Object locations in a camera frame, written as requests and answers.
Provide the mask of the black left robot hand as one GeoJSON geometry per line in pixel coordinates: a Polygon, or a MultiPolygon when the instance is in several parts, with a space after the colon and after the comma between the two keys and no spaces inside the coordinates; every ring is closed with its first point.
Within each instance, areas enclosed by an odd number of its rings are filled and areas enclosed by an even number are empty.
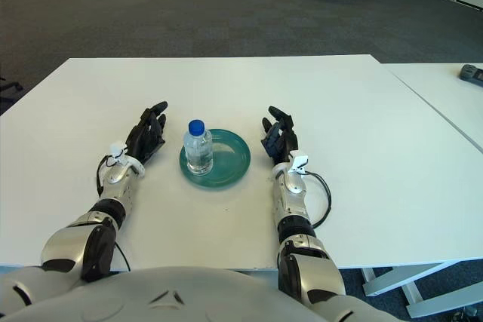
{"type": "Polygon", "coordinates": [[[163,132],[166,123],[164,111],[168,107],[166,101],[145,109],[140,121],[135,125],[126,139],[127,155],[136,158],[142,165],[165,144],[163,132]]]}

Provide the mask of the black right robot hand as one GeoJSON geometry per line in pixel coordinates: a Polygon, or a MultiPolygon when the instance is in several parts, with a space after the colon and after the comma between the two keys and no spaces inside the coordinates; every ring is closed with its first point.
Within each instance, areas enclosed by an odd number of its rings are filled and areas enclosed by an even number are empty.
{"type": "Polygon", "coordinates": [[[289,162],[290,152],[298,150],[292,117],[274,106],[270,106],[268,111],[275,122],[272,123],[268,118],[262,119],[266,135],[261,140],[261,144],[274,165],[289,162]]]}

